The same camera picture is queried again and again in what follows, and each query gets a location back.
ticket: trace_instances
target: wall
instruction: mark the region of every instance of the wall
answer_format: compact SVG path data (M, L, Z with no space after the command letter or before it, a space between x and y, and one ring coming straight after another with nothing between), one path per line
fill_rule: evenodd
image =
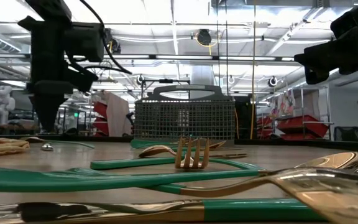
M331 120L335 126L358 126L358 88L330 87Z

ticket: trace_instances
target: ceiling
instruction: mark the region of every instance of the ceiling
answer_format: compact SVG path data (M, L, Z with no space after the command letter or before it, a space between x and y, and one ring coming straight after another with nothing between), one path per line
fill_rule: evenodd
M121 45L121 55L205 55L286 57L291 60L305 47L327 42L333 36L329 26L333 20L350 10L358 1L352 0L258 0L256 17L250 0L87 0L101 16L106 27ZM65 0L72 12L72 20L97 22L92 13L79 0ZM16 23L32 16L41 18L24 0L0 0L0 40L29 52L30 33ZM193 38L199 29L209 29L212 45L205 47ZM1 50L0 54L12 53ZM212 60L131 60L131 56L118 60L133 75L128 77L114 71L98 71L102 80L115 79L117 83L94 83L94 89L122 90L121 97L130 103L139 94L135 80L139 74L148 79L171 78L188 80L192 67L209 65L226 89L226 75L234 79L228 83L231 90L250 91L254 71L256 91L276 91L303 82L303 69L296 62L269 62L260 60L252 69L252 59ZM29 78L30 63L24 59L0 58L0 78ZM267 86L272 76L283 80L276 89ZM158 82L149 90L160 86ZM22 88L22 83L15 85Z

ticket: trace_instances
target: wire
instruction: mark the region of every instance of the wire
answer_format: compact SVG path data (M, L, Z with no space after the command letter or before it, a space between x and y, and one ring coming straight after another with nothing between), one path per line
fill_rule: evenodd
M226 88L229 96L229 31L227 28L227 1L224 2L224 11L226 13Z
M254 94L254 82L255 82L255 51L256 51L256 0L254 0L254 54L252 59L252 101L255 102ZM250 139L254 137L254 119L255 119L255 103L252 104L252 114L251 114L251 136Z
M236 117L236 129L237 129L237 139L240 139L240 135L239 135L239 117L237 115L237 111L234 108L234 115Z
M106 50L106 52L107 52L107 54L109 55L109 57L110 57L110 59L112 60L112 62L114 62L114 64L117 65L117 67L120 69L120 70L118 70L118 71L132 75L132 72L130 72L130 71L126 70L124 67L122 67L122 66L116 61L116 59L114 59L114 57L112 56L111 52L109 51L109 48L108 48L107 42L106 42L106 36L105 36L105 33L104 33L104 22L103 22L102 18L100 18L100 16L98 15L98 13L97 13L85 0L80 0L80 2L81 2L82 4L84 4L84 6L87 7L87 8L92 12L92 14L98 19L98 21L100 22L101 27L102 27L102 29L100 30L100 32L101 32L101 37L102 37L104 49Z
M216 32L219 33L219 1L216 1ZM219 34L216 37L218 43L218 57L221 56L219 52ZM221 87L221 61L218 60L218 75L219 75L219 87Z
M112 67L108 67L108 66L102 66L102 65L90 65L90 66L86 66L84 67L85 69L89 69L89 68L100 68L100 69L105 69L105 70L114 70L117 72L122 72L120 69L118 68L112 68Z

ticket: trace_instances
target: mannequin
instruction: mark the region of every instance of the mannequin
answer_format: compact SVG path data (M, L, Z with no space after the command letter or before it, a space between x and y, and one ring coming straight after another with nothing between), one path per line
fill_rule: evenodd
M11 86L0 86L0 125L7 124L10 111L15 109L15 99L11 97Z

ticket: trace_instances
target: gray plastic basket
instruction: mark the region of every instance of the gray plastic basket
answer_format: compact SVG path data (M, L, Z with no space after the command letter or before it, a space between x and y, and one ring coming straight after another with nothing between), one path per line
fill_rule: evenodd
M161 95L178 90L214 93L190 100ZM162 86L155 88L150 97L135 102L135 139L171 141L183 136L234 144L234 126L234 102L230 96L224 96L218 86Z

